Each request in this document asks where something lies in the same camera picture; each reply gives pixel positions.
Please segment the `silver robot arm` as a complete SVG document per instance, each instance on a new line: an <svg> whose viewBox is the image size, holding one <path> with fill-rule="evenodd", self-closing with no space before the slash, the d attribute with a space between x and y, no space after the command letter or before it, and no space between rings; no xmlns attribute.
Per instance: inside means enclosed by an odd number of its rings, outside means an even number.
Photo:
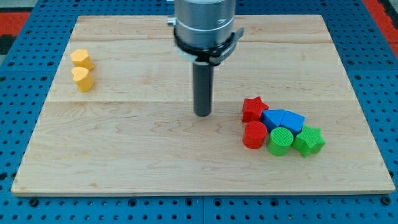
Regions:
<svg viewBox="0 0 398 224"><path fill-rule="evenodd" d="M243 30L233 30L235 0L175 0L174 42L187 60L218 65L228 58Z"/></svg>

